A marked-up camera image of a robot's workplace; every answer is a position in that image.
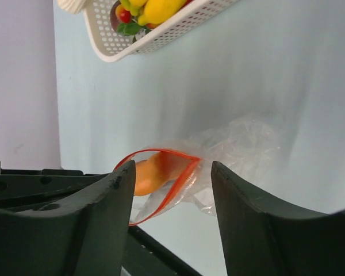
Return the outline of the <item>clear zip bag red zipper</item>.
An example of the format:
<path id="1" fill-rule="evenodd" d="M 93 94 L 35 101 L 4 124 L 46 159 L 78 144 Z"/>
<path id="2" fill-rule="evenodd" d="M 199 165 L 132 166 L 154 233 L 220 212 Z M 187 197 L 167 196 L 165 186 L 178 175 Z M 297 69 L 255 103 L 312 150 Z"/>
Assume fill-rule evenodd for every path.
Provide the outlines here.
<path id="1" fill-rule="evenodd" d="M 181 202 L 216 215 L 211 180 L 213 162 L 220 162 L 238 176 L 259 184 L 273 167 L 279 151 L 279 122 L 263 113 L 250 113 L 228 125 L 207 129 L 185 139 L 162 141 L 128 154 L 116 165 L 146 160 L 163 151 L 194 160 L 177 180 L 169 181 L 154 193 L 135 196 L 129 224 L 135 226 L 156 217 Z"/>

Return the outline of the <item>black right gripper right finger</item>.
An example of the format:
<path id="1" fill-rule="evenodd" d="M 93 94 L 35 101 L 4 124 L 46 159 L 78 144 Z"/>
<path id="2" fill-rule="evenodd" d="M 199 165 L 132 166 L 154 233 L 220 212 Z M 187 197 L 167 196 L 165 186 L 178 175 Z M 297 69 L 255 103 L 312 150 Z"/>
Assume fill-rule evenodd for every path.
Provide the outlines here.
<path id="1" fill-rule="evenodd" d="M 220 162 L 211 179 L 228 275 L 345 275 L 345 209 L 291 204 Z"/>

